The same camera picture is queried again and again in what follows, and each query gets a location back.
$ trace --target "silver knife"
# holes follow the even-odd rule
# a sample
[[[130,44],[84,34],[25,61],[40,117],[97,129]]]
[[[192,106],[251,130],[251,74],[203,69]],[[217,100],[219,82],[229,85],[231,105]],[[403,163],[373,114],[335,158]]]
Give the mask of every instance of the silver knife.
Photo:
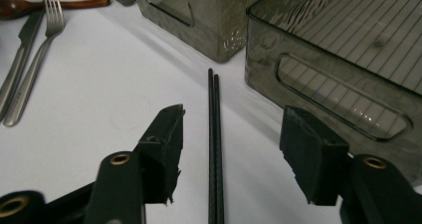
[[[3,119],[6,114],[6,110],[12,101],[13,94],[15,93],[22,73],[25,70],[25,64],[28,60],[28,55],[31,51],[43,15],[44,10],[31,13],[19,33],[21,46],[16,52],[15,60],[13,61],[9,74],[7,74],[6,80],[0,89],[0,120]]]

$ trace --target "white tablecloth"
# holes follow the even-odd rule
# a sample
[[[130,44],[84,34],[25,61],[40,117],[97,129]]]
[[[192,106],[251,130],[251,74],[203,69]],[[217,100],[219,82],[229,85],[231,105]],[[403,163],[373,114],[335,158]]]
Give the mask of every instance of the white tablecloth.
[[[1,83],[26,19],[0,20]],[[184,104],[175,202],[147,205],[147,222],[207,223],[212,68],[221,77],[226,222],[340,223],[338,205],[308,205],[296,184],[279,151],[283,110],[245,84],[245,49],[229,63],[215,64],[143,18],[137,5],[115,1],[66,10],[65,19],[22,120],[0,125],[0,196],[31,189],[49,202],[93,182],[103,158],[132,150],[161,109]],[[44,20],[29,62],[45,28]]]

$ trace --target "fork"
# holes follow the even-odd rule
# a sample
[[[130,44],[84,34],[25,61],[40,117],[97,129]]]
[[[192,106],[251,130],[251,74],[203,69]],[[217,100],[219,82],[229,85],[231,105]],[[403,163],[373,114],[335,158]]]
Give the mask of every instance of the fork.
[[[35,79],[37,77],[38,71],[40,70],[46,52],[50,47],[53,39],[59,36],[65,29],[65,19],[63,17],[60,1],[44,0],[44,2],[46,5],[45,7],[47,15],[47,39],[44,41],[37,54],[35,55],[34,60],[32,61],[27,74],[25,75],[25,79],[23,80],[22,85],[17,92],[17,95],[15,96],[12,104],[9,106],[3,122],[6,126],[16,125],[16,123],[18,123],[21,119],[22,113],[34,86]]]

